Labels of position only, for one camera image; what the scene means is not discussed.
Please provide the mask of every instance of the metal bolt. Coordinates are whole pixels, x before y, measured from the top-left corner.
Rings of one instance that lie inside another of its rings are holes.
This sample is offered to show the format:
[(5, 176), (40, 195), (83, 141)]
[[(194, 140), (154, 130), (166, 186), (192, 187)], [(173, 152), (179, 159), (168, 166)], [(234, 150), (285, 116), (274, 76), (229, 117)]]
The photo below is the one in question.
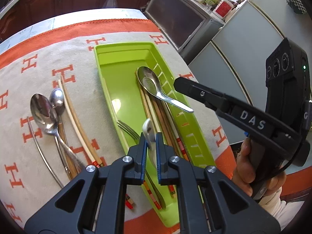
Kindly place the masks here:
[(94, 165), (88, 165), (85, 169), (87, 172), (92, 173), (96, 170), (96, 167)]
[(179, 158), (178, 156), (172, 156), (172, 157), (170, 157), (170, 161), (171, 161), (171, 162), (176, 163), (176, 162), (179, 162), (179, 160), (180, 160), (180, 158)]
[(130, 156), (124, 156), (124, 157), (122, 158), (122, 161), (124, 161), (124, 162), (126, 162), (126, 163), (129, 163), (129, 162), (132, 161), (132, 157), (130, 157)]
[(214, 165), (209, 165), (206, 167), (206, 169), (209, 173), (215, 173), (216, 172), (216, 167)]

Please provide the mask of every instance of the metal spoon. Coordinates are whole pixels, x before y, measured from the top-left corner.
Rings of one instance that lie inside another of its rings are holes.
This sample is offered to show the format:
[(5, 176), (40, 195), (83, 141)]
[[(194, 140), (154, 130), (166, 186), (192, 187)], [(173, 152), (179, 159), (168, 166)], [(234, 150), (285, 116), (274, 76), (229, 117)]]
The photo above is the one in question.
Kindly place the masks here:
[(189, 108), (187, 105), (175, 100), (171, 97), (168, 97), (163, 93), (160, 82), (156, 74), (148, 67), (139, 67), (138, 68), (138, 79), (145, 90), (147, 90), (153, 96), (159, 98), (162, 101), (168, 102), (183, 111), (188, 113), (193, 113), (194, 110)]
[(82, 170), (85, 165), (82, 161), (74, 154), (74, 152), (65, 144), (61, 139), (57, 127), (57, 113), (53, 108), (50, 101), (41, 94), (34, 94), (30, 100), (30, 111), (32, 116), (37, 123), (38, 127), (46, 134), (56, 136), (58, 141), (67, 151), (69, 157), (79, 166)]
[[(60, 128), (60, 126), (63, 126), (61, 115), (64, 112), (64, 108), (65, 108), (65, 106), (64, 106), (64, 95), (63, 95), (63, 92), (60, 88), (53, 89), (53, 91), (50, 94), (50, 102), (51, 102), (53, 108), (55, 109), (55, 111), (57, 113), (58, 126)], [(63, 151), (60, 149), (60, 145), (57, 141), (56, 136), (54, 136), (54, 142), (55, 142), (55, 145), (57, 146), (57, 151), (60, 155), (61, 162), (65, 168), (65, 172), (68, 175), (69, 179), (72, 180), (71, 172), (67, 166), (66, 159), (64, 157)]]

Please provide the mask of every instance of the fork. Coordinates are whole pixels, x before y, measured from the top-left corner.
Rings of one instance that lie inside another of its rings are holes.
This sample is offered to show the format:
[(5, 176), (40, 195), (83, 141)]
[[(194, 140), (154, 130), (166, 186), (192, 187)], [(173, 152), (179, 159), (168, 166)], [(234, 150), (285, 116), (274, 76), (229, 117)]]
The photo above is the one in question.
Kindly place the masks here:
[[(140, 136), (138, 135), (137, 132), (135, 132), (130, 126), (128, 126), (126, 123), (122, 122), (121, 120), (117, 120), (117, 125), (118, 127), (120, 127), (123, 131), (125, 131), (128, 135), (130, 135), (132, 137), (132, 139), (135, 141), (136, 144), (139, 143), (140, 141)], [(155, 184), (153, 183), (151, 177), (149, 176), (149, 174), (147, 173), (146, 171), (146, 176), (147, 178), (149, 179), (149, 182), (151, 183), (155, 193), (156, 193), (156, 196), (160, 202), (160, 206), (161, 208), (163, 209), (166, 209), (166, 203), (165, 203), (165, 200), (163, 199), (163, 196), (160, 194), (160, 192), (158, 191), (157, 187), (155, 186)], [(151, 191), (151, 194), (150, 194), (150, 197), (152, 199), (152, 201), (155, 203), (155, 201), (153, 200), (152, 198), (152, 191)]]

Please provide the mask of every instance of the table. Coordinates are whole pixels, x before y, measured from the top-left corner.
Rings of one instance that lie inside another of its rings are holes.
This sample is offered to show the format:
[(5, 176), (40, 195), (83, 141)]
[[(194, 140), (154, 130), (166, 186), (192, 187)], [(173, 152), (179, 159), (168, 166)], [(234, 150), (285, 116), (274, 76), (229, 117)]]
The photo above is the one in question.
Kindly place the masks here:
[[(80, 122), (106, 164), (124, 155), (113, 127), (98, 77), (93, 47), (98, 43), (150, 41), (155, 43), (174, 77), (195, 80), (183, 59), (160, 30), (137, 10), (99, 9), (61, 15), (35, 24), (0, 44), (0, 199), (16, 223), (27, 219), (60, 188), (52, 178), (29, 133), (30, 98), (49, 96), (65, 77)], [(188, 98), (218, 168), (231, 177), (235, 160), (215, 113)], [(68, 145), (87, 164), (69, 117), (62, 116)], [(52, 136), (42, 133), (31, 121), (36, 138), (63, 184), (69, 182)], [(134, 210), (125, 210), (125, 233), (174, 233), (179, 225), (166, 228), (142, 189), (128, 186)]]

